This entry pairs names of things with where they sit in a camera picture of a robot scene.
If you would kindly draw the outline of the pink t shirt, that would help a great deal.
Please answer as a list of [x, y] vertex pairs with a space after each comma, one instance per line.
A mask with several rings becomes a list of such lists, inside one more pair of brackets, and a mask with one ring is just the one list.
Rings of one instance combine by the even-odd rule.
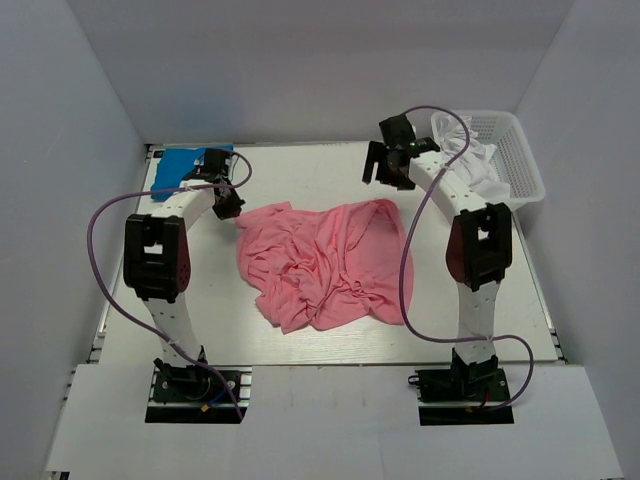
[[308, 211], [283, 202], [236, 220], [237, 265], [257, 289], [255, 304], [282, 333], [326, 331], [371, 315], [403, 322], [413, 265], [402, 254], [406, 233], [389, 199]]

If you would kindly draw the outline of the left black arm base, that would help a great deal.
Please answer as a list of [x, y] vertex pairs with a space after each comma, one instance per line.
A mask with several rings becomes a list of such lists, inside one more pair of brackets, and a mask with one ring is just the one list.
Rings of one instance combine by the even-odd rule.
[[238, 425], [249, 406], [249, 368], [221, 369], [218, 374], [189, 365], [154, 361], [145, 413], [147, 424]]

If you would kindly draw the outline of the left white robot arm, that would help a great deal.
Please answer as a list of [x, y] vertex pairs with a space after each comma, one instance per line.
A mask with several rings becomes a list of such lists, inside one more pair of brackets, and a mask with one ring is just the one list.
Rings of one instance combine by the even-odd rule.
[[192, 266], [188, 231], [206, 212], [220, 220], [235, 218], [245, 201], [232, 187], [236, 154], [207, 148], [160, 206], [147, 214], [132, 214], [125, 223], [125, 284], [134, 290], [160, 332], [162, 359], [157, 365], [182, 368], [177, 387], [199, 399], [211, 387], [206, 353], [194, 332], [185, 292]]

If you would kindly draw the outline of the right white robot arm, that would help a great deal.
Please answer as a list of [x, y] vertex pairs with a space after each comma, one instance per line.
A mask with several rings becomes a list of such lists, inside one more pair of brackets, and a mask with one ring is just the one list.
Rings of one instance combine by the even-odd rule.
[[490, 203], [457, 175], [455, 163], [468, 152], [471, 132], [456, 113], [450, 118], [463, 132], [461, 145], [447, 153], [433, 140], [417, 137], [406, 114], [380, 122], [381, 141], [369, 144], [362, 180], [399, 190], [424, 190], [450, 224], [447, 270], [458, 291], [458, 333], [452, 347], [453, 390], [472, 399], [488, 385], [498, 366], [494, 347], [495, 302], [512, 264], [511, 211]]

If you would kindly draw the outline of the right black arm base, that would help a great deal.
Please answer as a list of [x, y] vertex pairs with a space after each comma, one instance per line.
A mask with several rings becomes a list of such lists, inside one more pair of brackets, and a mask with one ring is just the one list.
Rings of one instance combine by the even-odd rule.
[[409, 386], [417, 390], [422, 426], [512, 425], [515, 423], [505, 372], [493, 355], [467, 365], [457, 353], [447, 369], [414, 371]]

